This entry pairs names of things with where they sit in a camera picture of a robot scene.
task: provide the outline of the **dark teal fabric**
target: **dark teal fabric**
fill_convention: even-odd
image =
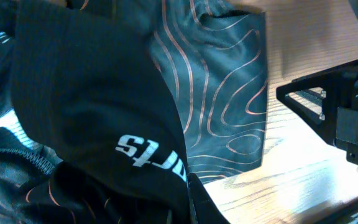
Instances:
[[[130,2],[112,2],[112,18],[149,43],[179,110],[190,172],[207,183],[259,167],[267,109],[264,14],[222,0]]]

